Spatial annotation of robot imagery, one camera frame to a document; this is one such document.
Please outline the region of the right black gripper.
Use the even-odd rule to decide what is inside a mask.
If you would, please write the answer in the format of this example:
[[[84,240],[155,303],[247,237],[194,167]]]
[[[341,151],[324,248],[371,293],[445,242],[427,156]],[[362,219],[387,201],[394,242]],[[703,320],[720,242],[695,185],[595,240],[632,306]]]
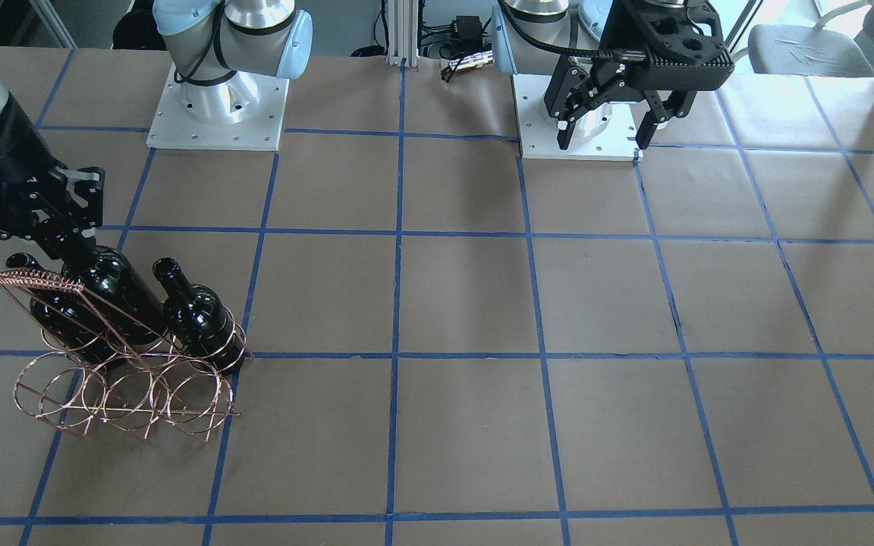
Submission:
[[[95,235],[103,224],[106,172],[66,167],[10,97],[0,111],[0,239],[31,240],[66,262],[74,233]]]

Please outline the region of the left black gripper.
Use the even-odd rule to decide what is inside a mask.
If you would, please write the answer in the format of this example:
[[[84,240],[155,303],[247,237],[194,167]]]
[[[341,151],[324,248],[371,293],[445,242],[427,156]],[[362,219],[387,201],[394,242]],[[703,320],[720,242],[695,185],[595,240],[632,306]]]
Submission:
[[[700,47],[690,48],[686,42],[697,38],[690,15],[700,6],[698,1],[614,1],[600,39],[601,49],[645,51],[676,62],[700,64]],[[558,148],[568,149],[574,130],[590,111],[610,102],[649,105],[635,142],[638,149],[648,149],[660,124],[671,118],[685,118],[697,91],[670,90],[662,99],[659,91],[631,89],[624,80],[621,63],[615,60],[593,60],[589,67],[576,58],[559,58],[549,85],[544,105],[548,116],[556,120]]]

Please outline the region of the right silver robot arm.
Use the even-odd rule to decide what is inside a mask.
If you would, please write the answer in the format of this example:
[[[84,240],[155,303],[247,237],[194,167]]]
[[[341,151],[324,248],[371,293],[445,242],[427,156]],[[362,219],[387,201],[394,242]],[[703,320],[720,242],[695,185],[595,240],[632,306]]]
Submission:
[[[199,127],[259,120],[259,78],[298,79],[311,55],[311,15],[292,1],[156,1],[152,17],[174,62],[178,104]],[[103,222],[105,177],[60,162],[0,78],[0,240],[46,248],[49,229],[91,237]]]

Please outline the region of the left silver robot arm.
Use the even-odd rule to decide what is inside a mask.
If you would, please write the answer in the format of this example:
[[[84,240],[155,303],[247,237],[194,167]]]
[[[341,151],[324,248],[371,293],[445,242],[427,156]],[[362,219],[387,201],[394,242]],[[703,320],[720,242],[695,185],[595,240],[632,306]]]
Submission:
[[[708,1],[499,1],[490,35],[537,158],[639,158],[732,72]]]

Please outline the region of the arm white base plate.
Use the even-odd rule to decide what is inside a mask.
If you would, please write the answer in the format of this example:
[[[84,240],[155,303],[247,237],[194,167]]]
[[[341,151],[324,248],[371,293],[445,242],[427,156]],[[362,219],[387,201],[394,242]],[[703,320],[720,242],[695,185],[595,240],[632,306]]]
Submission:
[[[558,145],[558,122],[547,115],[544,94],[549,76],[514,74],[514,110],[524,158],[638,162],[636,124],[631,106],[611,103],[590,111],[578,122],[567,149]]]
[[[237,72],[216,86],[174,80],[171,67],[146,144],[152,149],[277,152],[289,80]]]

